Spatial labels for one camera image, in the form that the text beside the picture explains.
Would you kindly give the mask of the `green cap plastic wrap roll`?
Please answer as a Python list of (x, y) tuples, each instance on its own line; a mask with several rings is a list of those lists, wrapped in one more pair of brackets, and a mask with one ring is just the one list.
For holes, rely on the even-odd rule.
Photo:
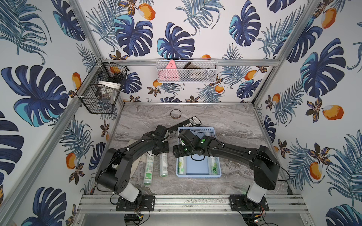
[(159, 156), (159, 175), (160, 177), (168, 176), (168, 156), (167, 153), (162, 153)]

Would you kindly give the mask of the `green label plastic wrap roll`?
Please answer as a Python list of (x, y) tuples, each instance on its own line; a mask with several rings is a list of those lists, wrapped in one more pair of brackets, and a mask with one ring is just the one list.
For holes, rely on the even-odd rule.
[(187, 174), (187, 157), (180, 157), (178, 159), (178, 174), (186, 175)]

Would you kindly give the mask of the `light blue perforated plastic basket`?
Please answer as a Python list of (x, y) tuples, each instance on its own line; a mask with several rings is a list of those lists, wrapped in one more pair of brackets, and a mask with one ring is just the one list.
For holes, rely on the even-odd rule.
[[(199, 138), (202, 138), (204, 135), (216, 138), (215, 129), (213, 127), (179, 127), (178, 133), (181, 130), (190, 130), (194, 135)], [(178, 174), (178, 159), (176, 162), (176, 176), (179, 178), (196, 178), (196, 179), (215, 179), (220, 178), (222, 175), (220, 160), (216, 157), (217, 165), (218, 165), (218, 173), (219, 175), (212, 176), (209, 175), (209, 167), (208, 167), (208, 157), (199, 156), (199, 155), (192, 155), (186, 156), (187, 157), (187, 174), (186, 175), (179, 175)]]

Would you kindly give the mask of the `barcode label plastic wrap roll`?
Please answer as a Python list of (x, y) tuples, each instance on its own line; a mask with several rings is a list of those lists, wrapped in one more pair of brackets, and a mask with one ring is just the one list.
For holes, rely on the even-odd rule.
[(143, 184), (146, 185), (146, 186), (152, 184), (154, 158), (155, 158), (154, 155), (147, 152), (147, 154), (146, 154), (145, 172), (144, 172), (144, 180), (143, 180)]

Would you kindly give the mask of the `red label plastic wrap roll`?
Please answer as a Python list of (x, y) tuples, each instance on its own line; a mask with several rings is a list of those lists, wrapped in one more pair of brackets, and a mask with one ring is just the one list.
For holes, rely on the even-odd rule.
[(209, 175), (216, 176), (218, 173), (218, 165), (215, 157), (208, 157)]

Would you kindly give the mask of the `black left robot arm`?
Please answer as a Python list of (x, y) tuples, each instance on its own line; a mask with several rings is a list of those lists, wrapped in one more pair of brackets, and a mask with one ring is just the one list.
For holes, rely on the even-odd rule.
[(124, 148), (104, 151), (98, 164), (96, 183), (129, 202), (137, 202), (140, 190), (130, 183), (132, 165), (147, 152), (152, 155), (168, 153), (167, 138), (170, 135), (169, 129), (158, 125), (154, 131), (143, 134), (139, 140)]

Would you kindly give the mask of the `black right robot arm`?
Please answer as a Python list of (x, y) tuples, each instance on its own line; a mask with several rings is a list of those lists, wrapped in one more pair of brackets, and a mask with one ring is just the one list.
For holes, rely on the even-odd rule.
[(218, 157), (238, 162), (252, 169), (254, 181), (246, 193), (247, 201), (259, 204), (267, 191), (276, 188), (281, 166), (268, 147), (240, 147), (223, 143), (211, 136), (198, 137), (191, 130), (186, 129), (179, 133), (178, 139), (181, 144), (173, 147), (173, 155), (176, 158), (193, 155)]

